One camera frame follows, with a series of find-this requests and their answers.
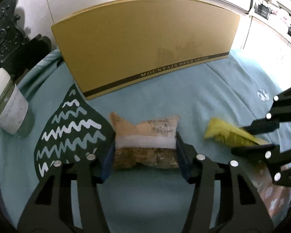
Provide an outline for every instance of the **white cabinet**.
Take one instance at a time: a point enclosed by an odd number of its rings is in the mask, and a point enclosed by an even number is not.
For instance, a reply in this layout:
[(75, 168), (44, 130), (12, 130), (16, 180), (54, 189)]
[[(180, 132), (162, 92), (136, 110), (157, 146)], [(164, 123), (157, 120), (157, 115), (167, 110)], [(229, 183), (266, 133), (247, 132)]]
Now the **white cabinet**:
[(286, 53), (288, 40), (274, 29), (252, 18), (249, 34), (244, 46), (245, 50), (252, 51), (255, 56), (266, 56), (281, 61)]
[(291, 87), (291, 44), (277, 31), (253, 17), (244, 50), (282, 90)]

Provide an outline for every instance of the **white screw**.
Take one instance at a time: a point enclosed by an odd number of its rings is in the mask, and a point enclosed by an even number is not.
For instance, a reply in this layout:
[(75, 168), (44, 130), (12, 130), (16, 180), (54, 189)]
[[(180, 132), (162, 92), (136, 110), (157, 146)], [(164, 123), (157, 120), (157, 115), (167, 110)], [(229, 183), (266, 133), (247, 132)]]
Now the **white screw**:
[(281, 174), (278, 172), (278, 173), (275, 174), (274, 180), (278, 181), (278, 180), (280, 180), (280, 177), (281, 177)]
[(236, 160), (232, 160), (230, 162), (230, 165), (233, 166), (233, 167), (236, 167), (236, 166), (238, 166), (238, 162)]
[(270, 151), (267, 151), (265, 153), (265, 158), (269, 159), (271, 157), (272, 153)]
[(56, 161), (54, 162), (54, 166), (55, 166), (55, 167), (61, 166), (61, 161), (60, 161), (60, 160), (56, 160)]
[(87, 158), (88, 160), (94, 160), (94, 159), (96, 158), (96, 156), (95, 156), (95, 154), (88, 154), (88, 155), (86, 156), (86, 158)]
[(198, 159), (198, 160), (205, 160), (205, 155), (203, 155), (203, 154), (197, 154), (197, 156), (196, 156), (196, 158)]

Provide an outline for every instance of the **yellow cardboard box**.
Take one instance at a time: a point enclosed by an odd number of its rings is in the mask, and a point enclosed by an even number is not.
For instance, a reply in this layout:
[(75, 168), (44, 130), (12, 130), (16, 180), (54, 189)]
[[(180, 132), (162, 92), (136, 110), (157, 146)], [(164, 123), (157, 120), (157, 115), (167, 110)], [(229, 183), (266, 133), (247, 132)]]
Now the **yellow cardboard box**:
[(227, 57), (239, 19), (197, 0), (117, 0), (76, 12), (52, 31), (75, 81), (92, 99)]

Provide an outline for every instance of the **light blue cloth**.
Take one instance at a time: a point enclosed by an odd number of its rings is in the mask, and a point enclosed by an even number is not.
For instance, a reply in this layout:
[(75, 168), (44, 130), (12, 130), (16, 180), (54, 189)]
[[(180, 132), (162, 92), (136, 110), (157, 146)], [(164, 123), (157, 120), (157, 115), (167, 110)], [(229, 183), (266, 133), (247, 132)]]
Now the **light blue cloth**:
[[(19, 88), (35, 114), (32, 132), (26, 138), (1, 130), (0, 187), (3, 201), (17, 226), (20, 215), (38, 184), (34, 168), (34, 148), (50, 116), (57, 110), (70, 86), (75, 83), (66, 64), (57, 68), (60, 52), (53, 51), (21, 81)], [(268, 93), (262, 101), (258, 92)], [(280, 89), (244, 51), (231, 50), (226, 59), (161, 75), (88, 101), (109, 120), (114, 111), (131, 123), (156, 117), (180, 115), (178, 131), (185, 143), (212, 160), (228, 163), (237, 159), (249, 176), (251, 165), (213, 140), (204, 140), (209, 120), (218, 117), (236, 126), (262, 118)], [(262, 138), (291, 148), (291, 123)], [(141, 167), (115, 171), (98, 185), (103, 211), (112, 233), (179, 233), (184, 225), (194, 186), (188, 185), (178, 169)], [(218, 194), (215, 210), (218, 210)], [(72, 190), (75, 226), (81, 227), (76, 183)], [(285, 215), (289, 203), (275, 220)]]

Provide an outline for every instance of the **yellow plastic bag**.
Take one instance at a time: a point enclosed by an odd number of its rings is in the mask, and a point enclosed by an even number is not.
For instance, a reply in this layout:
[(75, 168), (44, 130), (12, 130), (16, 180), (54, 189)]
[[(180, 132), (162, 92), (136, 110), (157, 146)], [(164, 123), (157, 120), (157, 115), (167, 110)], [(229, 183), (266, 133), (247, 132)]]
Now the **yellow plastic bag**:
[(214, 138), (217, 142), (229, 147), (252, 146), (269, 143), (219, 118), (212, 118), (210, 120), (204, 138)]
[(116, 113), (109, 115), (115, 129), (114, 169), (137, 163), (161, 169), (178, 168), (176, 129), (179, 116), (129, 123)]

